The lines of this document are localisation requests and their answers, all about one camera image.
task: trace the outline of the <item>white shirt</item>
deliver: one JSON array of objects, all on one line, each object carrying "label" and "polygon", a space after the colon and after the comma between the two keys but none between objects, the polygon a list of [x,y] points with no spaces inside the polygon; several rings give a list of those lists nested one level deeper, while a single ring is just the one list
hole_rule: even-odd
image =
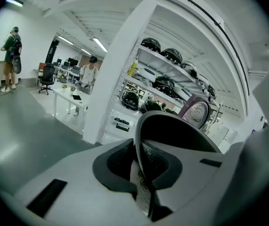
[{"label": "white shirt", "polygon": [[89,69],[89,65],[84,65],[80,69],[80,75],[83,75],[82,78],[82,87],[85,87],[87,85],[91,85],[92,81],[96,79],[98,75],[98,70],[96,67],[94,67],[92,70]]}]

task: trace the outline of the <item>white sneaker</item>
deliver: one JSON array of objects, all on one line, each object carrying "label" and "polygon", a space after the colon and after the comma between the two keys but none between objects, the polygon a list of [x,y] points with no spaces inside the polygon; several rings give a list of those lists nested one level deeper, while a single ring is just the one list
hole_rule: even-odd
[{"label": "white sneaker", "polygon": [[7,86],[7,89],[6,89],[6,86],[1,89],[1,92],[3,92],[3,93],[9,92],[9,91],[10,91],[9,86]]}]

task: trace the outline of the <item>table leg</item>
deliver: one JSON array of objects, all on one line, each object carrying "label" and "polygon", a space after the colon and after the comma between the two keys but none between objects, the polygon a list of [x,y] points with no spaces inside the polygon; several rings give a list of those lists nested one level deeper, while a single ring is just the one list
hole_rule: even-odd
[{"label": "table leg", "polygon": [[57,94],[54,93],[54,99],[53,99],[53,116],[56,118],[56,103],[57,103]]},{"label": "table leg", "polygon": [[81,134],[82,134],[82,127],[81,127],[82,115],[83,115],[83,108],[79,108],[79,114],[78,114],[78,130],[81,132]]},{"label": "table leg", "polygon": [[69,102],[68,114],[71,113],[71,103]]}]

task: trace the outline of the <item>khaki shorts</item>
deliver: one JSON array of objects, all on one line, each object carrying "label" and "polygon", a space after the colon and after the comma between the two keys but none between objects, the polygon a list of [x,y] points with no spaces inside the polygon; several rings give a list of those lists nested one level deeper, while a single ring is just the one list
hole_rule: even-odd
[{"label": "khaki shorts", "polygon": [[4,75],[8,75],[9,73],[13,74],[13,64],[12,62],[5,62],[4,64]]}]

